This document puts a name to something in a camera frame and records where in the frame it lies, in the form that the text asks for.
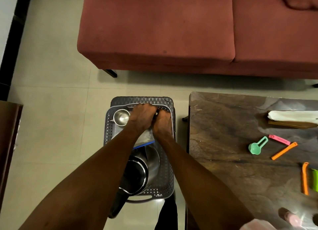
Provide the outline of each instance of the wooden table top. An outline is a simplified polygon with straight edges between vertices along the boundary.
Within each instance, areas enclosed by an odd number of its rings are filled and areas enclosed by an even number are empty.
[[[318,193],[310,189],[304,195],[300,177],[303,162],[318,168],[318,128],[282,127],[267,120],[271,110],[318,110],[318,101],[206,92],[192,92],[189,100],[189,154],[228,185],[255,218],[292,229],[279,216],[285,208],[301,217],[306,229],[318,229],[313,223]],[[248,145],[268,135],[298,146],[273,161],[270,157],[286,145],[269,139],[260,155],[252,155]],[[193,221],[188,211],[188,229],[195,228]]]

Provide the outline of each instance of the gray plastic basket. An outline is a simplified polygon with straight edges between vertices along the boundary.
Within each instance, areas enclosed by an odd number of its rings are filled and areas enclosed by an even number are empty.
[[[112,139],[113,132],[115,130],[115,123],[111,120],[113,119],[114,113],[121,108],[127,109],[129,111],[137,103],[151,103],[156,105],[158,108],[165,109],[171,113],[172,117],[172,127],[173,136],[175,138],[175,111],[173,107],[173,101],[171,98],[166,97],[116,97],[111,102],[111,108],[107,111],[105,120],[105,134],[104,134],[104,145]],[[148,202],[154,199],[165,199],[172,195],[174,190],[174,176],[172,167],[168,161],[168,158],[163,151],[161,145],[155,141],[154,147],[160,157],[160,168],[156,179],[153,184],[145,190],[145,192],[139,194],[139,196],[151,196],[151,198],[145,200],[127,200],[130,203],[142,203]]]

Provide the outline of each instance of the blue tape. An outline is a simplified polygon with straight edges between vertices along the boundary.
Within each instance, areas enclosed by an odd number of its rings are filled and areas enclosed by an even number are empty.
[[[138,145],[138,146],[134,147],[133,149],[137,149],[137,148],[140,148],[140,147],[143,147],[143,146],[146,146],[146,145],[150,145],[150,144],[152,144],[152,143],[154,143],[154,142],[155,142],[155,141],[150,141],[150,142],[144,143],[144,144],[142,144],[142,145]]]

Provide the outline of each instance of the plastic bag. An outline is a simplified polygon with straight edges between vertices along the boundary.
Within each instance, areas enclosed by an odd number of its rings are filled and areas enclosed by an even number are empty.
[[[152,144],[154,142],[155,142],[155,138],[152,134],[152,130],[149,128],[149,129],[146,129],[145,132],[141,134],[141,136],[139,136],[133,148],[136,149],[145,145]]]

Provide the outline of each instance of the green object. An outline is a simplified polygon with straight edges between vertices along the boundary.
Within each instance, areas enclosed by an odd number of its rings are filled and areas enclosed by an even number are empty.
[[[315,190],[316,192],[318,192],[318,171],[315,169],[312,169],[313,171],[313,176],[314,176],[314,180],[313,180],[313,190]]]
[[[260,141],[258,141],[257,143],[252,143],[248,146],[248,150],[253,154],[253,155],[259,155],[260,151],[262,149],[262,147],[267,143],[268,138],[266,136],[264,136],[263,138],[261,138]]]

